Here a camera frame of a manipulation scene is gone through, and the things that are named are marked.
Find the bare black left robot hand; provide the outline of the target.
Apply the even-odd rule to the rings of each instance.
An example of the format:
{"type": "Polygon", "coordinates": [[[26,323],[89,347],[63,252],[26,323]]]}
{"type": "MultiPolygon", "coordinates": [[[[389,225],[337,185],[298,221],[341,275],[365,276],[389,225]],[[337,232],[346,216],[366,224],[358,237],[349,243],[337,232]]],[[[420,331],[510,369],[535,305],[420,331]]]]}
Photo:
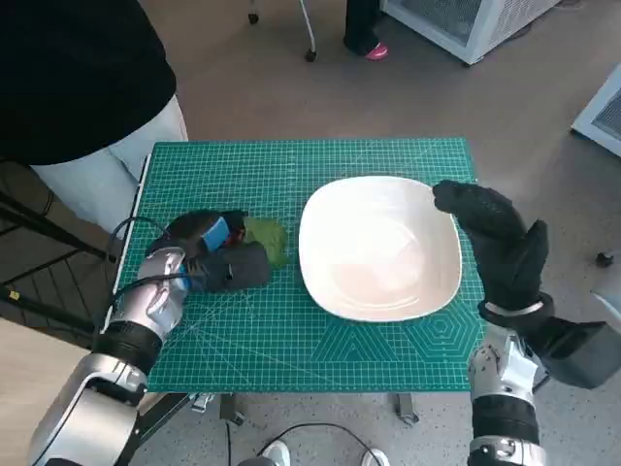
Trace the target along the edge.
{"type": "Polygon", "coordinates": [[[175,218],[165,237],[185,252],[180,272],[196,292],[215,293],[260,287],[271,266],[266,249],[245,241],[246,212],[195,210],[175,218]]]}

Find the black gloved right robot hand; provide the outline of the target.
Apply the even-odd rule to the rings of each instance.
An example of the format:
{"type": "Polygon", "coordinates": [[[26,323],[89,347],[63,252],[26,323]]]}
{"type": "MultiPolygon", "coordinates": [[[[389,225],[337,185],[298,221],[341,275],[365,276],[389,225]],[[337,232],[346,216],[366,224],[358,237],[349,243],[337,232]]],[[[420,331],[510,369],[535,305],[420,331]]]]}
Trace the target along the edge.
{"type": "Polygon", "coordinates": [[[526,226],[508,198],[478,184],[443,180],[432,192],[436,208],[471,242],[485,301],[510,313],[535,305],[549,251],[546,223],[526,226]]]}

